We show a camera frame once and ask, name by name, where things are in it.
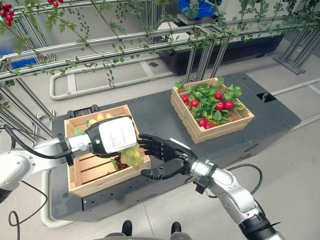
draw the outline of robotic arm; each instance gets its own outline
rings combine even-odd
[[[136,133],[130,117],[115,117],[97,122],[85,134],[57,138],[39,143],[33,148],[13,149],[0,154],[0,203],[18,187],[19,181],[30,175],[73,164],[73,159],[88,153],[100,157],[117,155],[117,151],[134,146],[137,142],[146,155],[153,155],[164,163],[141,174],[153,180],[165,180],[180,173],[194,177],[196,191],[206,188],[217,196],[226,212],[240,227],[248,240],[285,240],[270,224],[250,192],[238,184],[235,176],[219,168],[210,160],[200,161],[187,146],[173,139]]]

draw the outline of shoe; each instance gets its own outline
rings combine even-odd
[[[180,232],[181,233],[181,225],[179,222],[175,221],[171,227],[171,234]]]
[[[126,220],[122,225],[121,232],[125,234],[127,237],[132,236],[132,222],[129,220]]]

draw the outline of grape cluster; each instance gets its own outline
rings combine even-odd
[[[12,5],[7,2],[1,3],[0,5],[0,16],[4,19],[4,22],[8,27],[11,27],[15,14],[11,8]]]
[[[123,164],[132,166],[136,169],[144,163],[143,157],[145,156],[145,150],[139,147],[138,144],[129,147],[121,152],[120,159]]]
[[[119,170],[126,169],[126,168],[129,167],[127,164],[124,164],[124,163],[121,162],[120,156],[116,156],[114,158],[114,161],[115,161],[115,164],[117,165]]]
[[[55,8],[58,7],[58,2],[56,0],[47,0],[49,4],[52,4]],[[64,0],[58,0],[59,3],[63,4],[64,3]]]

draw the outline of white label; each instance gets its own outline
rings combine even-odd
[[[106,121],[99,125],[104,150],[114,153],[134,146],[137,137],[134,125],[129,117]]]

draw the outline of wooden crate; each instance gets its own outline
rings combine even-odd
[[[123,105],[84,116],[67,119],[64,121],[65,136],[71,137],[74,129],[79,128],[86,130],[86,121],[97,119],[99,113],[110,113],[112,116],[131,116],[128,105]],[[136,136],[139,132],[132,119]],[[89,153],[74,159],[74,165],[67,165],[69,192],[79,197],[85,197],[96,193],[113,185],[134,178],[141,174],[142,169],[150,169],[151,161],[149,156],[143,157],[144,163],[139,169],[132,166],[122,170],[116,170],[110,158],[100,158]]]
[[[197,84],[207,83],[209,86],[217,85],[218,78],[211,78],[207,80],[197,81],[193,83],[185,84],[185,88],[194,87]],[[224,93],[226,86],[222,85],[218,87],[220,93]],[[235,110],[232,117],[235,118],[234,121],[228,122],[219,126],[215,126],[209,129],[205,129],[203,126],[199,126],[188,107],[184,104],[181,99],[181,95],[186,94],[184,89],[178,89],[177,87],[172,88],[171,104],[173,105],[175,111],[178,113],[186,130],[190,134],[193,142],[195,144],[220,137],[222,135],[230,134],[239,130],[242,130],[246,125],[254,118],[254,115],[244,106],[239,100],[239,102],[244,106],[243,110]]]

